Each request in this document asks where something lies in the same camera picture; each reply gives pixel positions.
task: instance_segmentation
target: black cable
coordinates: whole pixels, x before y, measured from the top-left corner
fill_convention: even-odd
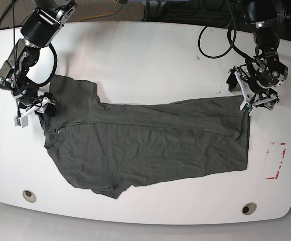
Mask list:
[[[143,21],[146,20],[146,18],[147,18],[146,11],[144,10],[143,12],[144,12],[144,17],[143,17],[143,19],[141,20],[141,22],[143,22]]]
[[[174,10],[174,9],[167,9],[167,8],[166,8],[166,9],[167,9],[171,14],[174,14],[174,15],[177,15],[177,16],[182,16],[182,17],[190,17],[190,16],[195,15],[195,14],[200,10],[200,0],[197,0],[197,2],[198,2],[198,7],[197,7],[197,9],[196,9],[193,13],[191,13],[191,14],[187,14],[187,15],[174,13],[174,12],[171,11],[171,10]]]
[[[206,29],[207,29],[207,28],[208,28],[212,23],[210,23],[209,25],[205,26],[204,29],[201,31],[201,33],[200,33],[200,35],[199,35],[199,38],[198,38],[198,48],[199,48],[200,53],[201,53],[203,56],[205,56],[205,57],[207,57],[207,58],[210,58],[210,59],[219,59],[219,58],[222,58],[222,57],[224,57],[225,55],[227,55],[227,54],[231,51],[231,49],[234,47],[234,44],[235,44],[235,41],[236,41],[236,37],[237,37],[237,24],[236,24],[236,18],[235,18],[234,12],[233,12],[233,10],[232,10],[232,8],[231,8],[231,6],[230,6],[230,0],[226,0],[226,1],[227,1],[227,5],[228,5],[228,9],[229,9],[230,15],[231,15],[232,23],[233,23],[234,38],[233,38],[233,40],[232,40],[232,42],[231,42],[231,44],[230,44],[229,49],[228,49],[226,52],[224,52],[223,54],[218,55],[218,56],[209,56],[209,55],[205,54],[205,53],[202,51],[201,46],[200,46],[200,41],[201,41],[201,37],[202,37],[202,34],[204,33],[204,31],[205,31],[205,30],[206,30]]]
[[[221,10],[224,7],[225,0],[222,0],[221,5],[219,7],[217,7],[217,8],[215,8],[215,9],[211,9],[211,8],[207,7],[206,0],[203,0],[202,4],[205,7],[205,9],[207,9],[208,11],[219,11],[219,10]]]
[[[24,18],[24,20],[21,22],[21,24],[16,25],[15,28],[21,28],[23,27],[23,23],[29,18],[29,16],[31,16],[32,14],[29,14],[26,16],[26,18]],[[0,28],[0,30],[5,30],[5,29],[10,29],[11,27],[2,27]]]
[[[231,45],[234,41],[231,39],[231,28],[228,29],[227,31],[227,39],[229,44]],[[235,43],[233,43],[233,49],[234,51],[239,54],[241,57],[243,57],[244,59],[248,59],[248,60],[252,60],[253,58],[251,58],[248,54],[242,52],[240,49],[238,49],[235,45]]]
[[[29,84],[32,84],[32,85],[34,85],[36,87],[39,87],[39,88],[41,88],[41,87],[47,85],[48,83],[50,83],[50,81],[52,80],[52,78],[55,75],[55,71],[56,71],[56,67],[57,67],[57,54],[56,54],[56,51],[55,51],[55,49],[54,49],[52,44],[49,44],[49,48],[51,49],[51,51],[53,53],[53,57],[54,57],[53,69],[52,69],[52,73],[50,74],[50,77],[46,81],[41,83],[41,84],[37,84],[37,83],[33,82],[28,77],[25,78],[26,82],[28,82]]]
[[[255,56],[255,57],[252,58],[249,62],[247,61],[245,64],[242,64],[242,65],[240,65],[239,67],[241,68],[241,67],[247,66],[247,65],[249,65],[249,64],[252,64],[252,63],[254,63],[254,62],[256,61],[257,58],[260,58],[261,56],[263,56],[263,54],[260,54],[260,55],[258,55],[258,56]]]
[[[16,81],[16,41],[15,41],[15,15],[14,15],[15,13],[14,13],[14,2],[13,2],[13,0],[12,0],[11,4],[12,4],[12,7],[13,7],[14,81],[15,81],[15,84],[16,84],[16,87],[17,87],[18,91],[20,93],[22,93],[20,91],[19,87],[17,86],[17,83],[16,83],[17,81]]]
[[[6,7],[6,9],[3,11],[2,15],[1,15],[1,18],[0,18],[0,26],[1,26],[1,23],[2,23],[2,20],[5,18],[6,14],[10,11],[10,9],[12,8],[12,6],[14,5],[14,3],[16,2],[17,0],[12,0],[11,3]]]

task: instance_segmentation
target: circular hole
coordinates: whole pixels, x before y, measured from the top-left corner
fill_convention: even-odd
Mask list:
[[[31,203],[36,202],[36,196],[35,196],[35,194],[33,192],[29,191],[29,190],[24,190],[23,191],[23,198],[27,202],[31,202]]]
[[[241,212],[242,212],[242,214],[244,214],[244,215],[251,215],[251,214],[253,214],[253,213],[256,211],[256,209],[257,209],[257,205],[256,205],[256,203],[251,202],[251,203],[249,203],[249,204],[246,204],[246,205],[242,208]]]
[[[248,213],[248,212],[249,212],[249,207],[244,207],[244,208],[242,209],[242,212],[243,212],[243,213]]]
[[[30,191],[25,191],[25,194],[28,196],[28,197],[31,197],[32,196],[32,193]]]

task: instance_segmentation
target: yellow cable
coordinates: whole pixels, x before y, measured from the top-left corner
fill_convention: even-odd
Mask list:
[[[114,13],[114,11],[116,10],[116,7],[117,7],[117,4],[119,3],[119,0],[116,0],[116,3],[115,3],[115,6],[114,6],[114,9],[106,14],[102,14],[102,15],[98,15],[98,16],[92,16],[92,17],[86,17],[86,18],[82,18],[82,19],[79,19],[77,20],[76,22],[81,22],[81,21],[84,21],[84,20],[88,20],[88,19],[95,19],[95,18],[100,18],[100,17],[105,17],[105,16],[108,16],[112,13]]]

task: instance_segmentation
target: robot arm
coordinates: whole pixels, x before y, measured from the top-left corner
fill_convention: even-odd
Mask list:
[[[256,57],[251,58],[234,47],[234,50],[245,58],[248,73],[246,74],[241,66],[234,67],[227,83],[230,91],[233,91],[239,83],[245,98],[241,109],[251,114],[256,107],[266,107],[272,110],[274,105],[279,102],[278,94],[272,87],[279,87],[285,82],[288,68],[280,62],[277,52],[279,47],[279,36],[276,32],[277,13],[272,1],[244,0],[242,9],[245,20],[255,29]],[[247,83],[249,89],[254,93],[253,98],[248,97],[244,83]]]
[[[18,107],[26,109],[22,114],[18,111],[18,116],[15,117],[15,124],[21,127],[27,126],[27,116],[32,112],[49,116],[55,114],[52,95],[46,93],[44,96],[38,96],[38,90],[50,82],[57,67],[57,55],[51,41],[77,6],[75,1],[70,0],[34,0],[34,2],[37,8],[21,29],[24,38],[18,40],[0,70],[0,89],[11,91]],[[47,46],[54,56],[52,74],[44,83],[36,84],[26,75],[29,68],[37,63],[40,49]]]

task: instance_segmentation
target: gray floor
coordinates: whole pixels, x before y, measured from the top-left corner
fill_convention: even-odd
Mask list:
[[[0,17],[4,9],[9,5],[10,0],[0,0]],[[74,22],[78,19],[96,16],[113,10],[115,0],[76,0],[78,8],[69,20]],[[30,15],[35,8],[32,0],[17,0],[15,3],[15,23],[16,25]],[[97,18],[89,21],[141,21],[144,17],[142,2],[129,1],[126,5],[119,4],[115,13],[111,16]],[[12,11],[3,19],[1,27],[12,26]]]

